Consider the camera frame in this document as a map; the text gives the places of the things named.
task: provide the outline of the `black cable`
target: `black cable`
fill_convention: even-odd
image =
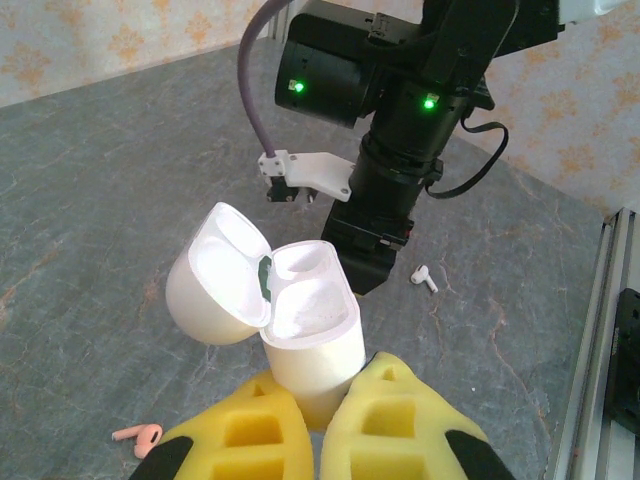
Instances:
[[[465,119],[463,119],[460,123],[462,124],[462,128],[464,128],[465,131],[469,133],[483,133],[489,132],[491,130],[501,129],[504,132],[504,136],[502,137],[502,143],[500,143],[500,146],[496,150],[496,153],[493,154],[493,156],[484,165],[484,167],[482,167],[478,173],[476,173],[473,177],[471,177],[459,187],[456,187],[452,190],[447,190],[446,192],[431,192],[429,191],[431,185],[427,185],[425,187],[425,190],[427,191],[429,196],[438,200],[447,200],[450,198],[459,197],[463,193],[467,193],[469,190],[475,187],[478,182],[480,182],[480,180],[482,180],[487,175],[487,173],[489,173],[489,170],[491,170],[491,168],[495,165],[495,163],[500,158],[500,155],[504,153],[507,145],[509,144],[509,129],[500,122],[489,122],[477,127],[467,127],[467,125],[465,124]]]

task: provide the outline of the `metal frame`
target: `metal frame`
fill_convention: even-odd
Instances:
[[[549,480],[634,479],[636,438],[604,413],[616,307],[625,288],[640,290],[640,219],[627,209],[603,225],[567,413],[545,475]]]

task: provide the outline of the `floral pattern wall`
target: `floral pattern wall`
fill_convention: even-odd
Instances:
[[[418,22],[422,1],[332,0]],[[605,215],[640,212],[640,0],[580,25],[556,42],[499,58],[487,72],[498,105],[470,125],[511,131],[509,163]],[[501,133],[458,134],[493,152]]]
[[[422,0],[333,0],[418,21]],[[263,0],[0,0],[0,106],[239,41]],[[640,211],[640,0],[500,58],[508,162],[605,214]],[[468,135],[493,151],[499,134]]]
[[[239,41],[262,0],[0,0],[0,106]]]

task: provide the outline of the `wireless earbud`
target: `wireless earbud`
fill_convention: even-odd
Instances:
[[[411,275],[411,282],[415,283],[416,285],[420,285],[423,282],[427,282],[429,289],[433,293],[438,292],[438,287],[436,283],[433,281],[433,279],[431,278],[431,276],[429,275],[429,268],[426,265],[420,265],[416,269],[413,275]]]
[[[111,439],[116,442],[133,437],[136,437],[136,446],[133,448],[133,453],[137,458],[142,460],[149,454],[151,449],[160,442],[160,438],[162,438],[162,427],[155,424],[138,425],[125,428],[124,430],[118,430],[111,435]]]

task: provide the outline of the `pink plastic object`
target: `pink plastic object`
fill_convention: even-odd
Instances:
[[[160,425],[138,425],[136,427],[125,428],[113,432],[111,439],[119,442],[127,438],[136,438],[136,446],[133,448],[134,455],[140,460],[144,459],[153,447],[155,447],[162,438],[162,427]]]

